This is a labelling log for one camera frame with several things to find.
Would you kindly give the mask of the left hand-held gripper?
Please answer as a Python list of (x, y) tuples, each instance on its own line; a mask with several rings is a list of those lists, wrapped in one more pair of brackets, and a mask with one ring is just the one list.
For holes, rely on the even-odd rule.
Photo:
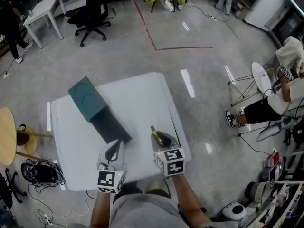
[(114, 140), (100, 150), (97, 165), (97, 188), (102, 193), (118, 194), (126, 179), (127, 168), (105, 163), (124, 164), (124, 142)]

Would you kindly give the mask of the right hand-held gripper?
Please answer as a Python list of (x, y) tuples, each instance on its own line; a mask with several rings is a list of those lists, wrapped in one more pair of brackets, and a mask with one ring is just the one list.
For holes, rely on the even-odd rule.
[(163, 176), (174, 176), (184, 173), (185, 152), (173, 136), (158, 131), (158, 136), (151, 133), (151, 142), (155, 165)]

